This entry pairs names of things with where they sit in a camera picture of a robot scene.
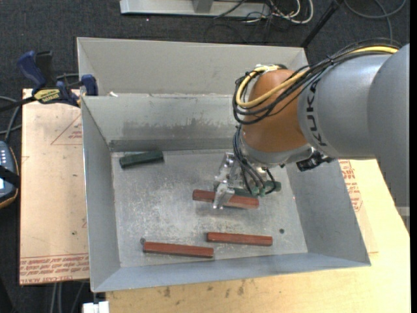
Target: yellow clamp label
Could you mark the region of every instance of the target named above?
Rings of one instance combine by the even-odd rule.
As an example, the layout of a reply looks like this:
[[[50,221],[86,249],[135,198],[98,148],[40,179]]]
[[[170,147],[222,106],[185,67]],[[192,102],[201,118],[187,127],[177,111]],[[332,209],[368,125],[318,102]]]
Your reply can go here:
[[[41,89],[38,91],[33,97],[35,97],[38,101],[43,103],[55,100],[59,98],[60,90],[58,88],[55,89]]]

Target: red wooden block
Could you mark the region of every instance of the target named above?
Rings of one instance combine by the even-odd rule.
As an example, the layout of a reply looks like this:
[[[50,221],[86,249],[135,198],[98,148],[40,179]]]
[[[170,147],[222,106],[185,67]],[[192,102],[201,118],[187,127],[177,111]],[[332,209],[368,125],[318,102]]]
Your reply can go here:
[[[208,232],[211,243],[235,243],[238,245],[272,246],[272,237],[267,235]]]
[[[214,191],[198,190],[193,191],[193,200],[195,201],[209,201],[214,200]],[[234,195],[224,206],[239,207],[241,209],[257,209],[259,207],[259,200],[254,197],[245,197]]]
[[[143,243],[143,251],[163,255],[189,256],[192,258],[212,258],[214,256],[214,249],[209,247],[155,243],[150,241]]]

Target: green block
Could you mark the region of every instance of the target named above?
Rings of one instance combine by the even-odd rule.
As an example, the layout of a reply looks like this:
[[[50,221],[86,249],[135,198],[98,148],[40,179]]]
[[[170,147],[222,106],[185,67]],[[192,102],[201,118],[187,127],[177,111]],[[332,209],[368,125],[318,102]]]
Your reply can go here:
[[[126,155],[120,158],[119,162],[122,168],[146,164],[149,162],[158,162],[164,160],[164,154],[161,151],[149,151],[138,154]]]

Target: cable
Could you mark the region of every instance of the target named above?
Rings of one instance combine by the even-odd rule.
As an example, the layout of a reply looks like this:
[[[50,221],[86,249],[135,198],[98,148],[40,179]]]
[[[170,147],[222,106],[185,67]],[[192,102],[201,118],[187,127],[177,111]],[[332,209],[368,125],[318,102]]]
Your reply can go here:
[[[374,0],[374,2],[379,6],[379,8],[382,10],[382,12],[384,13],[384,14],[386,14],[386,11],[385,11],[385,8],[384,8],[384,6],[378,1],[378,0]],[[346,2],[345,2],[345,4],[346,4],[346,7],[351,11],[351,12],[353,12],[354,14],[356,14],[356,15],[359,15],[359,16],[361,16],[361,17],[363,17],[363,18],[368,18],[367,16],[365,16],[365,15],[363,15],[363,14],[360,14],[360,13],[357,13],[357,11],[355,11],[351,6],[349,6]],[[392,26],[391,26],[391,21],[390,21],[390,17],[389,16],[387,16],[386,17],[386,22],[387,22],[387,24],[388,24],[388,30],[389,30],[389,32],[390,32],[390,40],[392,40]]]
[[[63,283],[59,283],[58,287],[58,312],[63,313]]]
[[[384,13],[383,15],[368,15],[368,14],[363,14],[361,12],[356,11],[352,7],[350,7],[349,4],[346,1],[345,1],[345,4],[346,4],[347,8],[349,8],[349,10],[351,10],[356,15],[359,15],[359,16],[361,16],[363,18],[379,19],[379,18],[387,18],[389,16],[392,16],[392,15],[398,13],[405,6],[405,3],[407,2],[407,0],[403,0],[401,2],[401,4],[398,6],[398,8],[396,8],[392,12],[387,13],[387,12],[384,11],[383,7],[381,6],[381,4],[379,3],[378,0],[374,0],[374,1],[381,7],[382,12]]]
[[[53,285],[52,291],[52,298],[51,298],[51,306],[50,306],[50,313],[53,313],[53,307],[55,306],[55,294],[57,293],[57,283]]]
[[[273,12],[272,15],[274,16],[279,16],[280,18],[284,18],[288,21],[290,21],[291,23],[295,23],[295,24],[306,24],[308,22],[310,22],[313,19],[314,16],[314,4],[313,4],[313,0],[307,0],[308,1],[308,6],[309,6],[309,11],[310,14],[308,16],[308,18],[306,18],[305,20],[294,20],[293,17],[291,15],[283,15],[280,11],[277,12]]]
[[[256,67],[253,71],[247,72],[245,76],[239,78],[236,81],[235,94],[233,95],[233,115],[237,122],[241,125],[250,125],[255,124],[262,119],[269,117],[271,115],[276,115],[278,112],[273,113],[273,109],[278,103],[286,99],[288,96],[297,91],[300,87],[306,86],[309,83],[313,82],[321,73],[323,73],[328,67],[336,65],[353,59],[355,57],[360,57],[363,55],[375,55],[375,54],[393,54],[398,51],[400,46],[394,44],[388,44],[386,38],[378,38],[377,40],[365,40],[360,43],[351,44],[346,46],[342,50],[338,51],[333,56],[328,56],[327,59],[316,63],[314,65],[307,65],[301,67],[295,71],[285,82],[281,85],[271,89],[269,92],[265,93],[264,96],[258,97],[253,101],[242,102],[244,94],[247,91],[249,82],[258,77],[262,72],[267,72],[271,67],[261,66]],[[268,104],[262,104],[268,100],[276,91],[280,91],[280,95],[277,96],[273,101],[270,101]],[[279,112],[287,107],[289,103],[284,105]],[[252,116],[254,119],[247,120],[241,118],[241,116]]]
[[[222,18],[230,13],[232,13],[234,10],[236,10],[238,7],[240,7],[243,3],[245,3],[247,0],[242,0],[241,2],[239,2],[237,5],[235,5],[233,8],[229,9],[227,12],[224,12],[220,15],[217,15],[214,17],[214,19],[216,18]]]
[[[82,291],[82,289],[84,287],[84,284],[85,284],[85,282],[81,282],[81,286],[78,289],[78,292],[77,292],[76,298],[74,299],[74,303],[72,304],[70,313],[74,313],[74,311],[75,311],[75,309],[77,307],[78,300],[79,300],[79,297],[81,295],[81,291]]]
[[[384,53],[395,53],[397,51],[397,49],[392,49],[389,47],[383,47],[383,46],[372,46],[372,47],[368,47],[368,48],[358,48],[356,50],[353,50],[351,53],[363,53],[363,52],[384,52]],[[290,77],[289,79],[287,79],[286,81],[284,81],[283,83],[281,83],[280,85],[278,85],[277,87],[271,89],[269,92],[261,95],[260,97],[249,101],[249,102],[242,102],[241,101],[241,94],[243,91],[244,86],[251,80],[253,79],[253,77],[255,77],[256,73],[255,72],[259,72],[259,71],[266,71],[267,67],[257,67],[255,68],[252,72],[249,73],[248,76],[245,77],[245,79],[243,80],[243,82],[240,84],[238,91],[237,91],[237,95],[236,95],[236,102],[240,107],[243,108],[252,108],[258,104],[260,104],[262,101],[270,98],[272,95],[276,94],[277,92],[281,91],[282,89],[295,84],[299,79],[301,79],[307,72],[309,72],[309,70],[304,70],[302,72],[297,73],[296,75]]]
[[[17,107],[17,108],[14,110],[14,113],[13,113],[13,115],[12,115],[12,118],[11,118],[11,119],[10,119],[10,121],[8,122],[7,130],[6,130],[6,136],[5,136],[5,142],[6,142],[6,143],[8,143],[8,140],[9,140],[9,138],[10,138],[10,133],[11,133],[11,131],[12,131],[12,126],[13,126],[14,121],[16,120],[16,117],[18,116],[19,110],[20,110],[20,107]]]
[[[267,192],[265,192],[265,195],[268,195],[268,194],[270,194],[271,192],[273,192],[277,188],[277,184],[276,184],[275,178],[272,176],[269,168],[268,167],[264,167],[264,170],[266,171],[266,173],[268,174],[269,178],[271,179],[272,184],[274,185],[270,190],[268,190]]]
[[[78,78],[79,74],[78,73],[64,73],[62,76],[57,76],[57,79],[65,79],[65,78]]]
[[[277,14],[279,14],[279,16],[281,16],[282,18],[287,18],[288,20],[290,18],[294,18],[295,16],[297,16],[300,13],[300,10],[301,10],[300,0],[296,0],[296,2],[297,2],[297,10],[296,10],[296,12],[290,12],[288,14],[282,13],[280,11],[280,9],[278,8],[278,6],[276,6],[275,3],[272,0],[268,0],[268,2],[270,3],[270,6],[275,10],[275,12]]]
[[[10,97],[4,97],[4,96],[1,96],[1,95],[0,95],[0,100],[9,101],[9,102],[12,102],[12,103],[16,103],[16,102],[17,102],[17,101],[16,101],[16,100],[14,100],[13,98],[10,98]],[[12,127],[12,126],[13,126],[14,121],[16,120],[17,114],[18,114],[18,112],[19,112],[19,108],[20,108],[20,107],[17,107],[17,108],[14,110],[14,113],[13,113],[13,115],[12,115],[12,118],[11,118],[11,119],[10,119],[10,121],[9,121],[9,124],[8,124],[7,129],[6,129],[6,130],[3,130],[3,131],[0,131],[0,134],[6,134],[6,136],[5,136],[5,141],[6,141],[6,142],[8,142],[8,139],[9,139],[9,137],[10,137],[10,133],[11,133],[12,131],[16,131],[17,129],[19,129],[19,128],[21,128],[21,127],[22,127],[21,125],[18,125],[18,126],[16,126],[16,127]]]

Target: black cable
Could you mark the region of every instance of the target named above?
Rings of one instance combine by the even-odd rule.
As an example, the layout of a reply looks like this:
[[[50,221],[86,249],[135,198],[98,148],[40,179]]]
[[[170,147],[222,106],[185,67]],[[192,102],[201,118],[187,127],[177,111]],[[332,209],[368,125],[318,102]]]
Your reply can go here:
[[[65,78],[78,78],[79,74],[78,73],[64,73],[62,76],[57,76],[57,79],[65,79]]]
[[[361,12],[358,12],[356,10],[354,10],[352,7],[349,6],[349,4],[345,1],[346,7],[349,8],[349,10],[351,10],[353,13],[355,13],[356,15],[359,15],[363,18],[369,18],[369,19],[379,19],[379,18],[387,18],[389,16],[392,16],[396,13],[398,13],[404,6],[405,3],[407,2],[407,0],[403,0],[400,4],[399,7],[397,7],[395,10],[393,10],[392,12],[385,12],[384,7],[382,7],[382,5],[379,3],[378,0],[374,0],[382,9],[382,12],[384,13],[383,15],[368,15],[368,14],[363,14]]]
[[[235,135],[233,136],[233,152],[235,154],[235,158],[238,160],[239,164],[244,167],[244,169],[251,175],[252,179],[255,181],[255,184],[258,186],[259,189],[265,188],[265,182],[263,181],[261,175],[254,169],[248,161],[244,158],[239,146],[238,141],[240,138],[240,130],[241,127],[237,128]]]
[[[77,292],[76,298],[74,299],[74,303],[72,304],[70,313],[74,313],[75,310],[76,310],[76,307],[77,307],[77,304],[78,304],[78,300],[79,300],[79,297],[81,295],[81,291],[82,291],[82,289],[84,287],[84,284],[85,284],[85,282],[81,282],[81,286],[78,289],[78,292]]]
[[[56,293],[57,293],[57,283],[55,283],[53,285],[53,291],[52,291],[52,296],[51,296],[51,306],[50,306],[50,313],[53,313],[53,308],[55,306],[55,297],[56,297]]]
[[[268,194],[270,194],[271,192],[273,192],[277,188],[277,184],[276,184],[275,178],[272,176],[269,168],[268,167],[265,167],[264,170],[266,171],[266,173],[268,174],[269,178],[271,179],[272,184],[274,185],[270,190],[268,190],[267,192],[265,192],[265,195],[268,195]]]
[[[294,84],[292,84],[288,89],[286,89],[280,96],[277,97],[276,100],[274,100],[273,102],[271,102],[269,105],[264,106],[262,108],[256,109],[256,110],[239,110],[238,106],[237,106],[237,89],[240,85],[240,83],[242,82],[242,78],[238,79],[238,84],[237,87],[235,89],[235,95],[233,97],[233,113],[235,116],[235,119],[243,124],[243,125],[249,125],[249,124],[254,124],[259,122],[260,120],[264,119],[265,117],[267,117],[268,115],[271,114],[272,109],[274,108],[274,106],[276,106],[277,103],[281,102],[283,99],[285,99],[286,97],[288,97],[291,93],[293,93],[294,91],[296,91],[302,84],[308,82],[309,80],[311,80],[312,78],[314,78],[318,73],[321,73],[323,70],[325,70],[327,67],[332,66],[334,64],[337,63],[341,63],[343,61],[346,61],[348,59],[352,59],[361,55],[371,55],[371,54],[386,54],[384,52],[379,52],[379,51],[368,51],[368,52],[359,52],[359,53],[354,53],[352,51],[364,47],[364,46],[369,46],[369,44],[371,44],[372,42],[370,41],[364,41],[367,45],[357,45],[357,44],[353,44],[350,45],[346,48],[343,48],[342,50],[339,51],[339,53],[335,54],[332,57],[328,57],[328,59],[317,63],[315,65],[311,65],[309,67],[309,70],[301,77],[299,78],[299,80],[297,82],[295,82]],[[381,44],[382,40],[379,40],[378,42],[374,42],[374,45],[386,45],[386,44]],[[389,45],[389,47],[392,48],[398,48],[395,45],[391,44]],[[262,113],[261,116],[257,117],[256,119],[253,119],[251,121],[243,121],[241,120],[237,115],[256,115],[258,113]]]
[[[63,283],[58,287],[58,313],[63,313]]]
[[[16,117],[18,116],[19,110],[20,110],[20,107],[17,107],[14,110],[12,118],[8,122],[7,130],[6,130],[6,136],[5,136],[5,143],[8,143],[8,140],[10,138],[10,133],[12,132],[12,127],[13,127],[14,121],[16,120]]]
[[[240,37],[240,39],[242,40],[243,43],[249,44],[249,42],[242,36],[242,34],[240,34],[240,32],[236,28],[234,28],[234,27],[232,27],[228,24],[222,24],[222,23],[215,23],[215,24],[212,24],[209,27],[207,27],[207,29],[205,30],[205,32],[203,34],[203,42],[207,43],[207,33],[209,32],[209,30],[211,30],[215,27],[228,28],[228,29],[232,30],[234,33],[236,33]]]
[[[245,169],[243,168],[242,165],[240,165],[240,169],[242,171],[243,181],[244,181],[244,184],[246,186],[246,189],[248,189],[249,193],[251,195],[253,195],[252,189],[250,188],[249,183],[248,183],[248,179],[246,178],[246,171],[245,171]]]
[[[222,13],[222,14],[220,14],[220,15],[217,15],[217,16],[215,16],[214,17],[214,19],[217,19],[217,18],[222,18],[222,17],[224,17],[224,16],[226,16],[226,15],[228,15],[228,14],[230,14],[230,13],[232,13],[234,10],[236,10],[238,7],[240,7],[243,3],[245,3],[247,0],[242,0],[241,2],[239,2],[237,5],[235,5],[233,8],[231,8],[231,9],[229,9],[227,12],[224,12],[224,13]]]
[[[330,17],[335,13],[337,9],[339,9],[340,4],[342,4],[344,0],[333,0],[330,6],[327,8],[326,12],[321,16],[317,25],[313,28],[311,33],[307,36],[307,38],[301,43],[302,48],[307,48],[308,44],[314,39],[315,35],[323,28],[326,22],[330,19]]]
[[[19,106],[23,106],[24,104],[36,101],[34,97],[28,97],[23,100],[15,101],[12,104],[8,104],[7,106],[1,107],[0,112],[6,112],[7,110],[14,109]]]
[[[17,102],[17,101],[16,101],[16,100],[14,100],[13,98],[10,98],[10,97],[4,97],[4,96],[1,96],[1,95],[0,95],[0,100],[9,101],[9,102],[11,102],[11,103],[15,103],[15,102]],[[6,136],[8,136],[8,135],[9,135],[12,131],[15,131],[15,130],[17,130],[17,129],[19,129],[19,128],[21,128],[21,127],[22,127],[21,125],[17,125],[17,126],[15,126],[15,127],[11,127],[11,126],[13,125],[14,119],[12,118],[12,119],[10,120],[11,124],[10,124],[10,123],[8,124],[8,128],[7,128],[6,130],[0,131],[0,134],[6,134]]]
[[[386,11],[385,11],[385,8],[384,8],[384,6],[378,1],[378,0],[373,0],[378,6],[379,6],[379,8],[382,10],[382,12],[384,13],[384,14],[386,14]],[[361,17],[363,17],[363,18],[370,18],[370,17],[368,17],[367,15],[365,15],[365,14],[361,14],[361,13],[359,13],[359,12],[357,12],[357,11],[355,11],[355,9],[353,9],[351,6],[349,6],[348,5],[348,3],[345,1],[345,4],[346,4],[346,7],[352,12],[352,13],[354,13],[354,14],[356,14],[356,15],[358,15],[358,16],[361,16]],[[386,16],[386,22],[387,22],[387,24],[388,24],[388,30],[389,30],[389,32],[390,32],[390,40],[392,40],[392,26],[391,26],[391,21],[390,21],[390,17],[389,16]]]

